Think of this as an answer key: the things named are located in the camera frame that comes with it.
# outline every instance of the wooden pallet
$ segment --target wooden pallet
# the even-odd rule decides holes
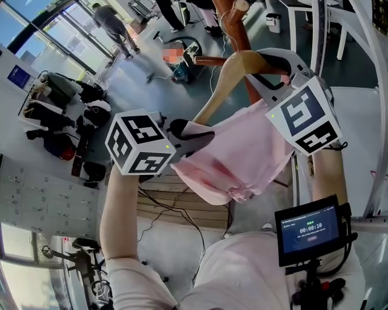
[[[204,201],[170,168],[166,168],[166,171],[163,171],[163,176],[154,177],[140,184],[140,188],[145,190],[150,197],[159,203],[185,209],[199,227],[226,229],[228,226],[228,207],[223,205],[214,206]],[[192,224],[183,218],[182,213],[187,217],[185,212],[177,211],[169,211],[158,206],[157,203],[145,195],[139,194],[139,217],[154,220],[163,212],[157,220],[193,227]]]

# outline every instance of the tiled floor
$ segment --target tiled floor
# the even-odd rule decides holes
[[[250,9],[244,23],[252,43],[253,49],[266,47],[289,48],[289,28],[287,12],[282,5],[275,5],[282,14],[280,35],[268,31],[265,26],[266,9],[260,3],[255,3]],[[189,5],[192,19],[197,19],[196,12]],[[298,54],[307,62],[310,61],[312,34],[301,27],[304,14],[297,14]],[[120,57],[107,72],[107,99],[112,105],[113,113],[145,108],[147,111],[161,111],[176,117],[193,119],[198,111],[209,99],[209,86],[212,68],[204,68],[197,81],[191,85],[173,83],[169,79],[155,79],[149,85],[145,84],[150,72],[155,76],[168,76],[170,70],[162,61],[159,41],[153,41],[154,34],[160,31],[163,39],[168,40],[177,36],[194,36],[199,40],[204,54],[219,56],[222,53],[222,38],[212,39],[203,30],[202,23],[188,25],[182,32],[174,35],[170,33],[168,23],[161,18],[149,26],[138,39],[141,53],[135,55],[131,61],[124,62]],[[369,87],[376,85],[376,74],[372,62],[355,42],[347,42],[343,60],[336,60],[339,36],[332,36],[326,50],[323,78],[330,86]],[[226,56],[231,54],[229,43],[226,45]],[[213,85],[216,85],[219,69],[215,70]],[[223,120],[241,107],[249,104],[245,85],[240,83],[230,97],[221,105],[211,118],[215,124]],[[104,161],[109,155],[102,143],[106,137],[109,125],[100,129],[90,144],[92,152],[89,160]],[[251,201],[235,207],[234,223],[231,231],[241,233],[260,229],[263,223],[273,220],[273,212],[288,208],[292,205],[292,193],[278,185],[271,185],[265,193],[254,197]],[[148,228],[150,221],[139,221],[139,232]],[[222,232],[205,231],[206,245],[209,246],[222,237]],[[355,242],[356,251],[363,262],[367,280],[367,289],[372,288],[366,309],[381,309],[385,305],[385,279],[388,273],[388,258],[385,254],[386,236],[378,234],[360,234]],[[169,276],[169,288],[176,298],[185,294],[191,285],[201,255],[201,241],[194,229],[185,229],[165,223],[156,222],[147,231],[139,243],[139,255],[148,260],[162,276]]]

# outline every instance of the vacuum cleaner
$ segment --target vacuum cleaner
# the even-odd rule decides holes
[[[169,55],[164,55],[163,60],[166,63],[166,66],[170,68],[172,74],[170,76],[171,81],[184,81],[186,83],[191,83],[194,78],[198,77],[203,66],[198,66],[194,64],[194,58],[196,56],[202,56],[202,47],[199,42],[191,36],[181,36],[168,41],[163,41],[159,36],[158,31],[154,35],[153,39],[159,39],[163,44],[168,44],[169,48],[167,51],[173,51],[178,57],[169,57]],[[189,40],[192,43],[187,45],[184,40]]]

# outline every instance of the wooden hanger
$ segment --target wooden hanger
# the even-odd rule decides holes
[[[193,122],[206,124],[238,82],[247,74],[274,74],[273,67],[257,52],[252,50],[237,51],[222,66],[214,93]]]

